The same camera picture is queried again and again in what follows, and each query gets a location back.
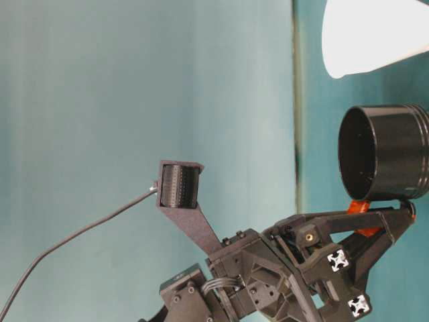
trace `lamp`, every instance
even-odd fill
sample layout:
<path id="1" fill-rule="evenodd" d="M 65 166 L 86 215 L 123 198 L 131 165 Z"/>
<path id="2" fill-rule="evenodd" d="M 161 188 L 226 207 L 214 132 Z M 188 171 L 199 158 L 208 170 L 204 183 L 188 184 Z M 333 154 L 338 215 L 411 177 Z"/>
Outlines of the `lamp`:
<path id="1" fill-rule="evenodd" d="M 333 78 L 370 72 L 429 50 L 429 5 L 418 0 L 328 0 L 322 29 Z"/>

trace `teal backdrop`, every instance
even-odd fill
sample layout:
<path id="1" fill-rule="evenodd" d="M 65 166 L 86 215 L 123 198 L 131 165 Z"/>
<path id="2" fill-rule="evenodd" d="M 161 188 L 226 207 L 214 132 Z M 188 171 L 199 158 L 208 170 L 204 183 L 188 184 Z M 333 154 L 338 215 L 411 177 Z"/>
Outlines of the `teal backdrop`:
<path id="1" fill-rule="evenodd" d="M 292 6 L 264 0 L 0 1 L 0 302 L 54 242 L 206 166 L 219 237 L 295 212 Z M 204 254 L 150 199 L 52 254 L 14 321 L 137 321 Z M 255 315 L 247 321 L 265 321 Z"/>
<path id="2" fill-rule="evenodd" d="M 349 107 L 419 103 L 429 109 L 428 54 L 369 74 L 339 80 L 329 77 L 320 41 L 325 4 L 326 1 L 294 2 L 298 204 L 305 212 L 341 210 L 349 205 L 336 152 L 339 125 Z M 407 19 L 412 17 L 404 16 L 404 21 Z M 374 311 L 364 321 L 428 320 L 429 196 L 417 200 L 416 206 L 416 224 L 372 269 L 368 293 Z"/>

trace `screw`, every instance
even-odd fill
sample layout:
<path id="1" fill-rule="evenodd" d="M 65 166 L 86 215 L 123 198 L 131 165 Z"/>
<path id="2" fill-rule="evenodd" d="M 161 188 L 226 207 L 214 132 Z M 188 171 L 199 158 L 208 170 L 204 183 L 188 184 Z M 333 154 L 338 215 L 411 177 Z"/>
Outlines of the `screw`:
<path id="1" fill-rule="evenodd" d="M 311 233 L 308 233 L 306 239 L 308 242 L 312 242 L 314 240 L 314 236 Z"/>
<path id="2" fill-rule="evenodd" d="M 237 234 L 237 236 L 239 236 L 240 238 L 244 238 L 244 237 L 246 237 L 246 234 L 245 234 L 245 233 L 243 233 L 241 230 L 239 230 L 236 234 Z"/>
<path id="3" fill-rule="evenodd" d="M 228 237 L 225 237 L 224 239 L 222 239 L 222 242 L 223 242 L 226 246 L 231 245 L 231 241 L 229 240 L 229 238 L 228 238 Z"/>

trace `black cable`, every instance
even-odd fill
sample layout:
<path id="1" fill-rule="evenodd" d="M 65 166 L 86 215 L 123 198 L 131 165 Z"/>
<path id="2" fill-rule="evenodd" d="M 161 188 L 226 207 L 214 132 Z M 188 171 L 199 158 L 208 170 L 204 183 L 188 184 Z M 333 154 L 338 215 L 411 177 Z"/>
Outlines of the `black cable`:
<path id="1" fill-rule="evenodd" d="M 8 310 L 10 309 L 10 307 L 12 305 L 13 300 L 15 300 L 15 297 L 17 296 L 17 294 L 18 294 L 19 290 L 21 289 L 22 285 L 24 284 L 24 282 L 27 280 L 28 276 L 32 273 L 32 271 L 40 263 L 40 261 L 42 261 L 47 255 L 51 254 L 54 250 L 57 250 L 61 246 L 67 244 L 69 241 L 73 240 L 74 238 L 78 237 L 79 235 L 82 235 L 84 232 L 86 232 L 92 228 L 95 228 L 96 226 L 101 225 L 102 223 L 105 223 L 106 221 L 109 221 L 109 220 L 115 218 L 120 213 L 122 213 L 125 210 L 128 210 L 129 208 L 131 208 L 132 206 L 135 206 L 136 204 L 142 202 L 143 200 L 145 200 L 150 195 L 153 195 L 156 192 L 157 192 L 157 189 L 153 189 L 150 192 L 145 193 L 144 195 L 141 195 L 140 197 L 132 200 L 130 203 L 122 206 L 121 208 L 119 208 L 115 212 L 111 213 L 110 215 L 108 215 L 102 219 L 99 219 L 98 221 L 95 221 L 94 223 L 91 223 L 90 225 L 83 227 L 82 229 L 80 229 L 80 230 L 76 231 L 75 233 L 69 235 L 68 237 L 66 237 L 65 239 L 60 241 L 59 243 L 53 245 L 51 248 L 47 249 L 45 252 L 41 253 L 32 262 L 32 264 L 29 266 L 29 268 L 27 268 L 27 270 L 24 272 L 24 274 L 22 275 L 22 277 L 19 279 L 18 283 L 16 284 L 15 288 L 13 289 L 11 295 L 7 299 L 7 302 L 6 302 L 3 310 L 0 313 L 0 322 L 3 322 Z"/>

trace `orange part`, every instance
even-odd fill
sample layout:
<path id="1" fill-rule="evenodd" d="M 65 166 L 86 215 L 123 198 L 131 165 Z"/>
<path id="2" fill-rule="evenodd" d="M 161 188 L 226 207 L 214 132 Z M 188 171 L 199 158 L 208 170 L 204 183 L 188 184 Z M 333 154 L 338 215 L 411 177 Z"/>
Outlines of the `orange part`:
<path id="1" fill-rule="evenodd" d="M 357 201 L 352 200 L 349 206 L 349 210 L 347 210 L 348 214 L 353 213 L 366 213 L 369 209 L 369 206 L 371 205 L 371 202 L 369 201 Z M 355 233 L 360 233 L 361 235 L 364 235 L 365 237 L 371 237 L 374 236 L 380 228 L 367 228 L 367 229 L 358 229 L 355 231 Z"/>

